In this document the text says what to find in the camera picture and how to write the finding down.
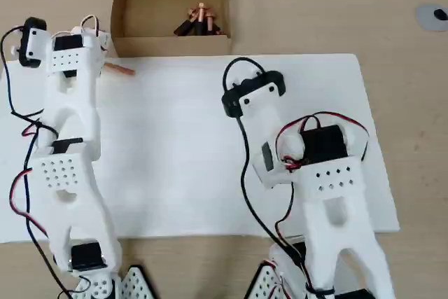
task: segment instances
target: brown cardboard box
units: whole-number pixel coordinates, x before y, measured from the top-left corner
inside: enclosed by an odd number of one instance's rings
[[[213,8],[217,25],[228,35],[228,0],[113,0],[111,33],[118,56],[228,54],[227,35],[177,37],[173,34],[188,18],[188,9],[199,2]]]

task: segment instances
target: white plastic frame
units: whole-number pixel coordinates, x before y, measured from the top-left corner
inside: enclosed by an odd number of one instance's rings
[[[71,33],[81,36],[82,47],[54,51],[55,40],[48,32],[39,29],[31,32],[27,52],[32,50],[33,57],[43,60],[48,72],[41,122],[59,132],[67,119],[76,114],[83,124],[82,134],[76,135],[83,142],[71,144],[67,152],[61,154],[52,152],[55,135],[41,128],[38,150],[31,159],[36,188],[46,196],[47,212],[43,226],[48,234],[50,250],[62,271],[94,278],[102,274],[103,279],[107,279],[102,281],[109,284],[120,267],[122,250],[98,191],[92,161],[101,155],[96,79],[104,65],[110,36],[104,32],[97,36],[92,29],[74,27]],[[76,70],[74,81],[63,73],[73,70]],[[70,232],[73,227],[99,242],[105,268],[84,272],[72,270]]]
[[[314,288],[333,287],[337,257],[344,249],[360,263],[367,285],[377,299],[394,299],[393,286],[386,257],[375,239],[361,170],[361,156],[305,165],[289,172],[275,155],[275,137],[282,123],[276,107],[281,103],[278,88],[270,83],[239,100],[244,125],[254,151],[251,160],[260,180],[271,188],[280,183],[293,182],[298,191],[305,223],[307,246],[306,265]],[[342,128],[346,145],[356,141],[352,133]],[[274,169],[267,171],[261,146],[268,142]],[[280,155],[303,156],[303,141],[297,133],[286,134],[279,140]],[[308,293],[308,298],[315,296]]]

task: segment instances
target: black plastic cap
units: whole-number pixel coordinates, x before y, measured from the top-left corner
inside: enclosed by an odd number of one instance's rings
[[[255,78],[243,80],[240,85],[226,91],[221,101],[227,116],[232,118],[241,117],[243,111],[239,105],[239,99],[270,83],[275,84],[278,88],[279,96],[283,96],[286,92],[284,77],[282,73],[275,70],[266,71]]]
[[[184,22],[182,22],[182,25],[180,25],[174,30],[174,35],[186,36],[188,33],[190,33],[192,28],[193,23],[189,20],[185,20]]]
[[[32,29],[41,29],[46,31],[47,23],[45,20],[35,17],[30,17],[25,21],[23,24],[22,38],[20,39],[19,62],[24,67],[37,68],[41,65],[41,61],[33,59],[33,55],[31,53],[27,55],[29,35]]]

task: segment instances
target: white board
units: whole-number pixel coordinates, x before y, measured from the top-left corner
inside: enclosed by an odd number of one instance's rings
[[[221,104],[223,70],[233,58],[121,59],[114,62],[135,69],[135,77],[101,75],[97,101],[102,155],[94,169],[120,237],[265,235],[243,201],[239,185],[243,142],[237,123],[225,115]],[[363,167],[373,226],[378,232],[398,230],[356,57],[263,55],[254,59],[285,76],[287,92],[281,112],[285,123],[330,110],[355,118],[369,129]],[[253,71],[250,64],[237,64],[229,80],[235,76],[242,80]],[[17,62],[10,63],[10,73],[16,109],[29,113],[42,108],[44,73],[24,69]],[[25,220],[8,205],[8,189],[22,168],[29,139],[20,136],[26,125],[9,115],[4,77],[0,87],[0,242],[11,242],[29,239]],[[79,136],[75,122],[70,120],[61,135]],[[253,206],[272,228],[286,210],[290,187],[265,190],[252,167],[246,185]],[[31,212],[39,220],[44,202],[34,186],[30,174]],[[22,189],[16,195],[19,207],[25,206]],[[287,235],[302,232],[296,208],[283,228]],[[72,236],[84,235],[74,230]]]

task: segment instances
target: wooden table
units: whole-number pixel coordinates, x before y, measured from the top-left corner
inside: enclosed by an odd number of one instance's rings
[[[111,2],[0,0],[0,32],[28,15],[45,18],[52,31],[86,13],[108,24]],[[397,298],[406,299],[445,298],[448,279],[448,33],[418,27],[414,9],[426,2],[448,7],[448,0],[231,0],[234,54],[357,54],[402,227],[379,241]],[[162,298],[241,299],[270,242],[184,237],[122,245],[123,266],[143,263]],[[32,244],[2,244],[0,259],[3,297],[56,297]]]

